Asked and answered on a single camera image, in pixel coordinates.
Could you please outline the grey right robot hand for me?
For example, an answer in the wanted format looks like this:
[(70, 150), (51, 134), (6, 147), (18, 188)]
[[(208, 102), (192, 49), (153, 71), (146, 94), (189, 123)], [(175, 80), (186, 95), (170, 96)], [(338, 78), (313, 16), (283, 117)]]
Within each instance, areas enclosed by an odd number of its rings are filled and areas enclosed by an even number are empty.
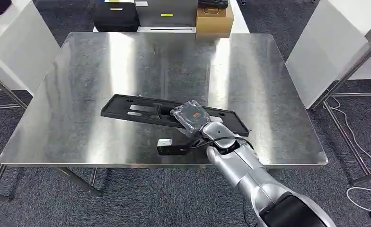
[(180, 132), (189, 138), (193, 138), (200, 129), (211, 121), (206, 110), (195, 100), (187, 101), (170, 111), (170, 115), (184, 127)]

